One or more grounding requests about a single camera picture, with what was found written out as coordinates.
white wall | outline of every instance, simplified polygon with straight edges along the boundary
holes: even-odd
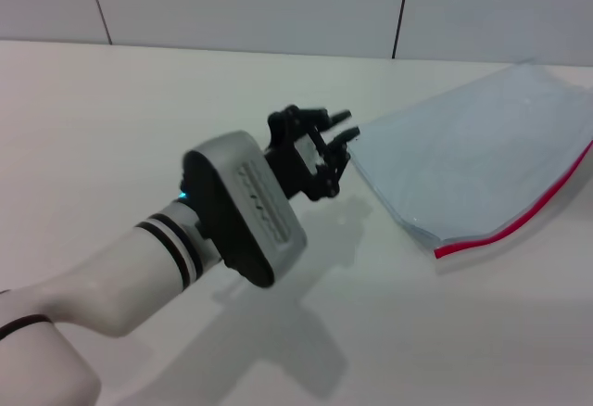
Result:
[[[95,0],[0,0],[0,39],[106,43]]]
[[[398,58],[593,65],[593,0],[407,0]]]
[[[114,44],[391,57],[401,0],[100,0]]]

ziplock bag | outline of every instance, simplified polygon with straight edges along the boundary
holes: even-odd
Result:
[[[593,138],[593,95],[514,66],[360,126],[354,163],[437,258],[491,244],[533,217]]]

red zipper seal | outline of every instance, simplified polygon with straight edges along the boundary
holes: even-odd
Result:
[[[576,159],[573,163],[571,168],[560,178],[553,186],[548,188],[546,193],[542,195],[540,199],[534,204],[534,206],[526,211],[524,214],[519,216],[516,221],[509,224],[507,227],[500,230],[493,236],[487,237],[485,239],[478,239],[475,241],[466,241],[466,242],[458,242],[457,244],[449,244],[448,246],[443,246],[435,249],[435,257],[437,259],[443,258],[444,256],[450,255],[451,253],[457,253],[458,251],[466,250],[468,248],[474,247],[481,247],[487,246],[488,244],[492,244],[494,242],[499,241],[507,237],[508,235],[516,232],[521,227],[523,227],[531,218],[533,218],[544,206],[549,202],[550,199],[554,197],[556,193],[566,184],[566,182],[570,179],[573,175],[574,171],[578,168],[581,164],[585,156],[587,155],[588,150],[593,146],[593,141],[589,143],[585,151],[581,153],[581,155]]]

plastic bag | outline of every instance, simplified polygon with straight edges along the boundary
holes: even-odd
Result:
[[[437,258],[517,230],[591,146],[593,95],[514,66],[360,126],[354,163]]]

white tabletop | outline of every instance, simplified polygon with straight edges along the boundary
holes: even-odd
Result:
[[[2,42],[0,287],[161,209],[183,152],[216,134],[264,146],[287,104],[360,123],[502,67]],[[593,84],[592,69],[551,70]],[[590,405],[591,162],[526,228],[446,272],[349,166],[337,200],[295,199],[309,248],[272,290],[219,266],[125,338],[59,327],[103,406]]]

